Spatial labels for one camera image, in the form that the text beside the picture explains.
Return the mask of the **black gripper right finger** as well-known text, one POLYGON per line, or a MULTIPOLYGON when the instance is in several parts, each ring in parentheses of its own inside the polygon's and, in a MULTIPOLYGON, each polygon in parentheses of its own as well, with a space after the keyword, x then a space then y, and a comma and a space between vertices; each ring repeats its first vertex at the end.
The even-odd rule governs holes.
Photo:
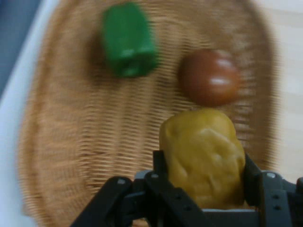
POLYGON ((245 155, 244 197, 258 209, 261 227, 303 225, 303 178, 291 183, 280 174, 262 171, 245 155))

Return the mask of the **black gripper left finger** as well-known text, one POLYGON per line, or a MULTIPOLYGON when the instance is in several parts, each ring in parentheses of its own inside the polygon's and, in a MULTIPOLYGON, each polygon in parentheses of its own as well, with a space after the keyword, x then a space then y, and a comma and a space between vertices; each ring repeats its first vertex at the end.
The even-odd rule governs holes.
POLYGON ((200 208, 169 182, 163 151, 154 151, 153 170, 144 178, 108 179, 71 226, 130 227, 141 218, 151 227, 206 226, 200 208))

